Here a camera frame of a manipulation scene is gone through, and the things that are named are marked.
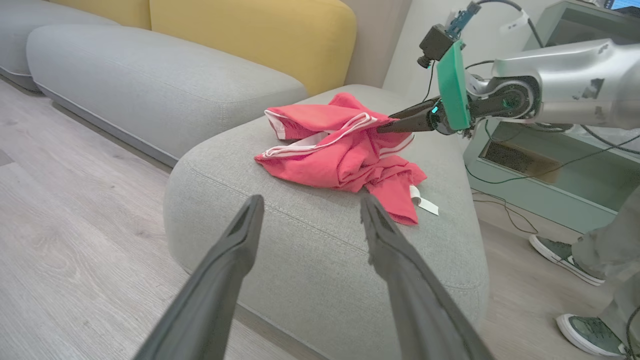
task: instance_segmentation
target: person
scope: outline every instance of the person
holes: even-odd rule
[[[594,286],[603,284],[640,259],[640,186],[611,224],[584,234],[577,243],[569,245],[536,235],[529,242],[542,256],[582,280]],[[640,319],[635,319],[639,309],[637,273],[616,290],[613,301],[597,317],[565,314],[556,322],[572,344],[589,354],[628,356],[629,347],[640,353]]]

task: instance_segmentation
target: light wood flooring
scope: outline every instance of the light wood flooring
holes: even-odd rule
[[[0,77],[0,359],[135,354],[187,279],[164,237],[169,171]],[[481,334],[496,358],[593,358],[553,318],[597,315],[615,284],[594,288],[550,264],[502,206],[478,203],[477,212],[491,273]],[[527,217],[546,236],[577,237]],[[227,359],[320,357],[239,308]]]

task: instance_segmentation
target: white cable tag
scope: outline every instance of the white cable tag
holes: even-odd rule
[[[438,215],[438,206],[436,206],[436,204],[433,204],[431,201],[428,201],[427,199],[423,199],[422,197],[420,197],[420,190],[418,190],[418,188],[416,188],[414,185],[410,185],[409,186],[409,192],[411,193],[411,200],[413,201],[414,204],[418,205],[418,207],[425,209],[426,211]]]
[[[503,25],[500,28],[500,32],[503,34],[506,34],[515,29],[521,28],[522,26],[525,26],[528,23],[529,23],[529,16],[527,15],[527,13],[524,12],[524,10],[522,10],[522,16],[517,18],[514,21],[509,22],[508,24]]]

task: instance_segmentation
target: green sneaker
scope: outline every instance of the green sneaker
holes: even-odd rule
[[[564,314],[556,319],[565,338],[591,355],[624,356],[625,346],[599,318]]]
[[[571,253],[571,245],[541,238],[536,235],[529,237],[529,243],[549,261],[569,270],[591,285],[600,286],[604,283],[603,279],[598,279],[597,277],[587,274],[580,265],[576,264],[573,260],[573,254]]]

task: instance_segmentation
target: gray ottoman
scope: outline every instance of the gray ottoman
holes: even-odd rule
[[[382,113],[412,105],[363,85],[301,103],[326,104],[338,92]],[[201,143],[178,162],[164,200],[171,253],[192,271],[247,197],[262,194],[258,258],[240,304],[329,359],[400,359],[385,283],[367,264],[358,195],[271,177],[253,157],[278,144],[262,117]],[[419,188],[440,206],[440,216],[419,210],[420,225],[400,228],[477,325],[488,301],[488,269],[457,139],[419,133],[401,156],[429,176]]]
[[[307,97],[279,71],[125,26],[42,27],[27,57],[47,96],[169,166],[265,108]]]
[[[0,75],[39,92],[31,79],[25,47],[36,28],[52,24],[118,23],[66,6],[42,0],[0,0]]]

